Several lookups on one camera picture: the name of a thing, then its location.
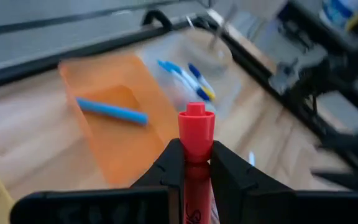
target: table surface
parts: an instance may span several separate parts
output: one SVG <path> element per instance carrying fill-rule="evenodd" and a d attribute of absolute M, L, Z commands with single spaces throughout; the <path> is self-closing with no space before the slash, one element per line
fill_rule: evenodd
<path fill-rule="evenodd" d="M 209 11 L 218 22 L 219 14 Z M 275 65 L 238 31 L 228 31 L 266 67 Z M 345 169 L 335 156 L 317 152 L 317 138 L 250 76 L 215 139 L 294 189 L 338 189 L 310 174 L 310 167 Z M 332 123 L 337 122 L 328 117 Z M 0 87 L 0 179 L 13 199 L 39 190 L 110 188 L 66 104 L 56 70 Z"/>

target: red marker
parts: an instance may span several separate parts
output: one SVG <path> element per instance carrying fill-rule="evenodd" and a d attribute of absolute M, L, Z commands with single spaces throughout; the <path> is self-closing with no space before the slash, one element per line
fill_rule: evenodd
<path fill-rule="evenodd" d="M 215 114 L 204 103 L 189 103 L 178 116 L 185 153 L 184 223 L 208 224 L 211 218 L 211 158 Z"/>

